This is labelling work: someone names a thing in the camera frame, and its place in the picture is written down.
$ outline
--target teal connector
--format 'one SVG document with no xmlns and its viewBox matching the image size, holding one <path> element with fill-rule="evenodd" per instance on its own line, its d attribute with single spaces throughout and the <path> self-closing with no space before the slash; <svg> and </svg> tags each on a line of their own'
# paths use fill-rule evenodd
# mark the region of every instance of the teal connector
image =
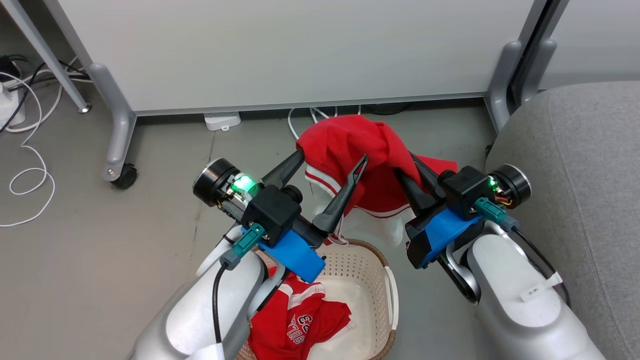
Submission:
<svg viewBox="0 0 640 360">
<path fill-rule="evenodd" d="M 477 199 L 474 203 L 474 209 L 476 209 L 478 215 L 500 225 L 502 230 L 509 232 L 514 226 L 519 227 L 518 221 L 507 215 L 505 209 L 492 203 L 486 197 Z"/>
<path fill-rule="evenodd" d="M 260 224 L 253 224 L 247 230 L 240 239 L 238 239 L 231 249 L 225 251 L 222 256 L 220 256 L 221 263 L 227 263 L 227 269 L 233 270 L 238 264 L 240 264 L 240 260 L 247 252 L 251 251 L 262 236 L 264 236 L 265 230 Z"/>
</svg>

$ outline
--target whiteboard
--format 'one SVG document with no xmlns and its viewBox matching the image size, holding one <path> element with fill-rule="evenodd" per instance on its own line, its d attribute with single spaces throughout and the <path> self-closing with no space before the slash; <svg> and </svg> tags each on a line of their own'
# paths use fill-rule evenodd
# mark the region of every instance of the whiteboard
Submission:
<svg viewBox="0 0 640 360">
<path fill-rule="evenodd" d="M 134 111 L 480 94 L 533 2 L 58 1 Z"/>
<path fill-rule="evenodd" d="M 640 1 L 570 0 L 551 36 L 557 41 L 541 89 L 640 80 Z"/>
</svg>

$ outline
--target white basket handle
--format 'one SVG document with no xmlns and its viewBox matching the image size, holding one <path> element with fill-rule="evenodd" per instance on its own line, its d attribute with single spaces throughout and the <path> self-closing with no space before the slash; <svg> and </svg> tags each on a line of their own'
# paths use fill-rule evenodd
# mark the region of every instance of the white basket handle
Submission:
<svg viewBox="0 0 640 360">
<path fill-rule="evenodd" d="M 391 317 L 391 329 L 396 330 L 398 327 L 398 318 L 400 312 L 400 302 L 398 300 L 398 285 L 396 284 L 396 277 L 394 272 L 391 271 L 389 266 L 385 266 L 387 271 L 387 279 L 389 283 L 389 291 L 387 291 L 387 304 L 389 304 L 389 316 Z"/>
</svg>

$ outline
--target gray floor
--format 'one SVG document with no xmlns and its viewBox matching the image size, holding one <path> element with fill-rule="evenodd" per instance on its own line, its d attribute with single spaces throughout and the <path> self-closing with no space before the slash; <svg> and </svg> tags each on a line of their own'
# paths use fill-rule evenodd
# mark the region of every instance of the gray floor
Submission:
<svg viewBox="0 0 640 360">
<path fill-rule="evenodd" d="M 38 88 L 45 109 L 56 87 Z M 0 229 L 1 359 L 124 359 L 147 322 L 194 278 L 230 225 L 191 194 L 208 160 L 223 156 L 260 177 L 294 150 L 286 112 L 243 114 L 243 122 L 227 133 L 208 132 L 198 117 L 141 119 L 130 150 L 140 177 L 129 190 L 116 190 L 100 177 L 111 132 L 109 111 L 91 85 L 81 90 L 93 110 L 77 114 L 65 94 L 31 141 L 56 181 L 51 205 L 28 224 Z M 28 101 L 29 116 L 35 112 Z M 302 131 L 311 119 L 306 110 L 296 113 L 294 125 Z M 413 152 L 479 168 L 484 147 L 495 136 L 479 103 L 430 104 L 392 117 L 367 117 L 387 121 Z M 39 166 L 34 155 L 19 148 L 25 136 L 0 135 L 3 224 L 35 214 L 51 190 L 48 182 L 17 197 L 6 188 L 17 172 Z M 40 176 L 26 176 L 17 190 Z M 301 174 L 292 183 L 311 199 Z M 304 214 L 311 209 L 307 204 Z M 399 327 L 388 358 L 499 358 L 473 306 L 439 266 L 414 270 L 402 247 L 375 245 L 399 286 Z"/>
</svg>

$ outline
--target gray fabric upholstery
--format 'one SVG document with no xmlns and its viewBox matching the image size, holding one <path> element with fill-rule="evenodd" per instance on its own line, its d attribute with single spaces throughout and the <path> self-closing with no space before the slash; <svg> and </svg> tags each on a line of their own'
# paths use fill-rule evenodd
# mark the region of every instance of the gray fabric upholstery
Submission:
<svg viewBox="0 0 640 360">
<path fill-rule="evenodd" d="M 499 134 L 487 170 L 525 172 L 513 211 L 555 265 L 608 360 L 640 359 L 640 82 L 543 92 Z"/>
</svg>

